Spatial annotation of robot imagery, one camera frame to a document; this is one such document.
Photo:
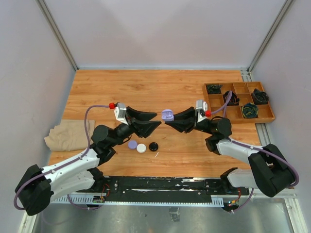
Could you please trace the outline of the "purple charging case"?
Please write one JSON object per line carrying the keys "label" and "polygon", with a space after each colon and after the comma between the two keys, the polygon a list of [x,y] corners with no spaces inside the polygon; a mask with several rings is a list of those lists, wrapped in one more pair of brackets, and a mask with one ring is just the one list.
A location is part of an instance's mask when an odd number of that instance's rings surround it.
{"label": "purple charging case", "polygon": [[130,140],[128,142],[128,148],[131,149],[131,150],[135,150],[138,146],[138,143],[136,140]]}
{"label": "purple charging case", "polygon": [[165,122],[174,120],[174,114],[173,114],[173,111],[171,109],[164,109],[161,112],[161,114],[162,114],[161,118]]}

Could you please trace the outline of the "white earbud charging case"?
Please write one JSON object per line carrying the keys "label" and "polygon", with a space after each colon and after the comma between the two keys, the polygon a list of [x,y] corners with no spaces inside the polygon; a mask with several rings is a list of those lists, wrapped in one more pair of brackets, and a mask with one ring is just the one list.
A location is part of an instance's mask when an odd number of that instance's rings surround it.
{"label": "white earbud charging case", "polygon": [[140,143],[137,145],[136,150],[138,153],[144,153],[146,151],[146,145],[143,143]]}

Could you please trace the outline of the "black earbud charging case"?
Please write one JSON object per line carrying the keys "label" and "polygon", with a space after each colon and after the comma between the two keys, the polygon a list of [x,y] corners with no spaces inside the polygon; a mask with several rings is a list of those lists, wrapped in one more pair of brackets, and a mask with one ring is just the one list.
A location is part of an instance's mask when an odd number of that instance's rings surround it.
{"label": "black earbud charging case", "polygon": [[157,151],[159,148],[159,145],[156,142],[151,142],[148,148],[150,151]]}

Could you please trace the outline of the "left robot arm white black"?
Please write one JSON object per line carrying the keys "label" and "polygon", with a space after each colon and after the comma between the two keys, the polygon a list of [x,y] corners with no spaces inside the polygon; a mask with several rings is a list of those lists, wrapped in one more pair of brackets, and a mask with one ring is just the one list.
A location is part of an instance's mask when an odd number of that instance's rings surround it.
{"label": "left robot arm white black", "polygon": [[113,147],[129,141],[132,134],[147,138],[161,124],[153,120],[155,112],[138,111],[119,102],[107,107],[114,111],[120,124],[113,129],[105,125],[95,127],[92,135],[86,135],[86,149],[75,156],[51,166],[28,167],[15,188],[16,209],[33,216],[61,196],[86,189],[101,191],[104,180],[97,167],[113,157]]}

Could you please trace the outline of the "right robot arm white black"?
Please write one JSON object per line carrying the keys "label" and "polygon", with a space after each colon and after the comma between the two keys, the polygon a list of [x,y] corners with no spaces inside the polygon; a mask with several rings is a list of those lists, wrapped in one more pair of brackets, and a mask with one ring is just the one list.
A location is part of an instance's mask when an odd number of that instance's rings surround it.
{"label": "right robot arm white black", "polygon": [[193,130],[208,133],[205,139],[207,149],[219,156],[229,156],[250,166],[249,169],[231,168],[220,177],[220,188],[225,194],[232,194],[237,188],[259,189],[268,197],[274,197],[282,190],[299,183],[299,175],[274,144],[255,146],[231,138],[232,125],[228,118],[215,116],[207,118],[201,108],[189,108],[175,114],[167,121],[181,133]]}

